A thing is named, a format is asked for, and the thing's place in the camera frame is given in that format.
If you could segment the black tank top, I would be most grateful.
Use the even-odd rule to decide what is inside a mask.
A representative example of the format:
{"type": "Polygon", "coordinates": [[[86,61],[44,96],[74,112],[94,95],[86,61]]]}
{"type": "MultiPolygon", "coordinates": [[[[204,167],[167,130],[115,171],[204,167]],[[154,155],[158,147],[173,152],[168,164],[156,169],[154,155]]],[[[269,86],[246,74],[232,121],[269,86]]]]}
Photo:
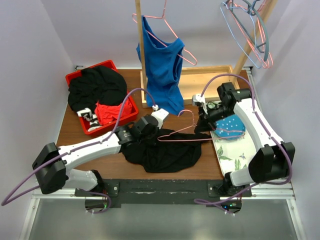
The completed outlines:
{"type": "MultiPolygon", "coordinates": [[[[143,166],[147,173],[175,173],[193,167],[202,155],[202,144],[207,141],[160,142],[159,136],[174,132],[171,129],[159,130],[155,141],[135,142],[125,146],[121,152],[125,159],[143,166]]],[[[175,133],[163,139],[191,140],[211,138],[206,133],[175,133]]]]}

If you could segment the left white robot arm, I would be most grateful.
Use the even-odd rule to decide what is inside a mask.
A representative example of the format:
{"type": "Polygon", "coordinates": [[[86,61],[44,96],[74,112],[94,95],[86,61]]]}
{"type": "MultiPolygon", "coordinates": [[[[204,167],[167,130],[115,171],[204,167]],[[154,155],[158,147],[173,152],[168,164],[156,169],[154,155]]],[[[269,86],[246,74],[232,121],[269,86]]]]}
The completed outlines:
{"type": "Polygon", "coordinates": [[[77,167],[97,158],[123,153],[153,137],[163,126],[167,114],[153,112],[140,118],[133,126],[123,125],[100,137],[74,145],[57,147],[46,144],[32,164],[39,188],[44,195],[62,188],[75,188],[92,196],[105,193],[106,186],[97,170],[78,170],[77,167]]]}

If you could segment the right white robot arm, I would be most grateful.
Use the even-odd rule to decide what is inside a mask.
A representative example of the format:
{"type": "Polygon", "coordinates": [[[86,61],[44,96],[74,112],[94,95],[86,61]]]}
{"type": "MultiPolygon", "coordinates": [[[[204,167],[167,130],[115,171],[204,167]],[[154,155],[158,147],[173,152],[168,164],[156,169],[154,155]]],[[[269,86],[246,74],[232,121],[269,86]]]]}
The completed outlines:
{"type": "Polygon", "coordinates": [[[193,95],[192,103],[198,106],[199,115],[194,131],[217,130],[218,121],[225,122],[228,117],[235,115],[244,124],[256,150],[245,168],[224,175],[219,191],[233,197],[242,186],[290,179],[296,149],[291,142],[284,142],[273,131],[261,113],[252,90],[235,89],[232,83],[226,82],[217,88],[217,93],[219,103],[206,101],[204,93],[193,95]]]}

